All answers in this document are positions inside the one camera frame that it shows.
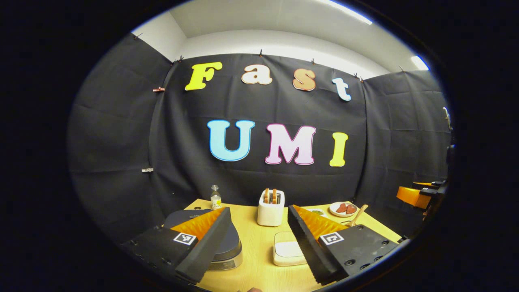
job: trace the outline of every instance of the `wooden table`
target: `wooden table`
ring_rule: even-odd
[[[243,263],[235,269],[226,271],[207,271],[197,286],[214,292],[246,292],[255,287],[263,292],[277,291],[314,291],[322,288],[310,271],[308,264],[298,266],[280,267],[274,264],[272,249],[274,248],[274,235],[291,229],[286,221],[288,208],[283,211],[283,222],[277,227],[261,226],[257,223],[257,206],[240,206],[225,204],[230,207],[231,219],[238,231],[242,243]],[[305,209],[321,209],[328,218],[342,222],[353,217],[343,218],[332,215],[328,211],[328,205],[307,206]],[[197,199],[185,209],[210,209],[211,202]],[[363,224],[387,239],[397,242],[401,236],[375,220],[364,212],[357,220],[357,224]]]

